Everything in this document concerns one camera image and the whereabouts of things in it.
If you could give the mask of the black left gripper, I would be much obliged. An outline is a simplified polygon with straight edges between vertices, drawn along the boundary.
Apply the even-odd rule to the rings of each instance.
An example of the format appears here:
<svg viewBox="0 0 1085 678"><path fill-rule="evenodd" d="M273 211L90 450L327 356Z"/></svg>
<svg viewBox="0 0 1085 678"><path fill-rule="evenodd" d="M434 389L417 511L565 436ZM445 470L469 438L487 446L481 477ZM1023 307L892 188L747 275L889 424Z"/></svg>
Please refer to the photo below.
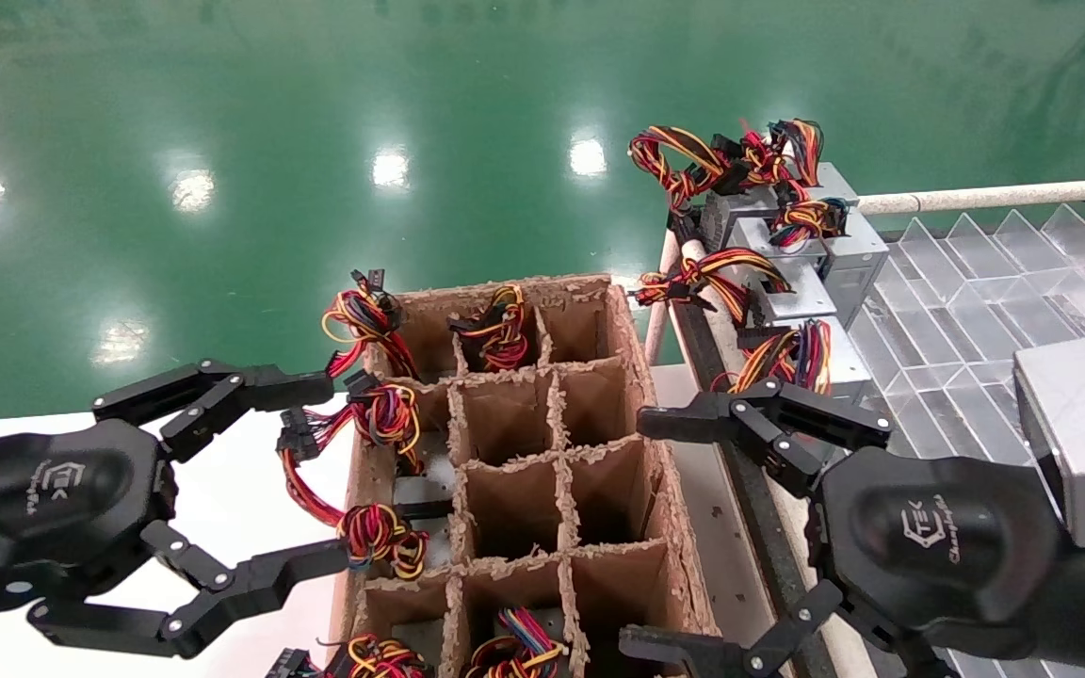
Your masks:
<svg viewBox="0 0 1085 678"><path fill-rule="evenodd" d="M279 612L297 584L348 570L337 538L228 568L165 523L176 497L167 460L192 460L246 412L334 395L328 372L205 360L99 395L90 428L0 437L0 612L48 598L27 621L53 644L194 658L234 623ZM139 428L170 413L162 444ZM192 601L169 613L81 601L116 588L150 557L192 585Z"/></svg>

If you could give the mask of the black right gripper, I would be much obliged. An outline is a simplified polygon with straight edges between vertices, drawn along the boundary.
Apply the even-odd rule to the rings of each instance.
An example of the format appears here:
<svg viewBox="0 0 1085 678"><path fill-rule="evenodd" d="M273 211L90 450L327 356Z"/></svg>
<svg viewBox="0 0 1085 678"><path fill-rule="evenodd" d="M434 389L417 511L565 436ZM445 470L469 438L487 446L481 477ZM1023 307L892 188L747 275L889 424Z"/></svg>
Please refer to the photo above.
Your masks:
<svg viewBox="0 0 1085 678"><path fill-rule="evenodd" d="M860 405L780 380L639 408L651 442L731 444L786 492L810 498L810 561L834 583L817 583L751 647L628 625L621 653L690 677L775 677L847 601L848 619L880 642L921 637L976 657L1085 667L1085 548L1037 472L888 455L891 430ZM826 471L797 433L858 451Z"/></svg>

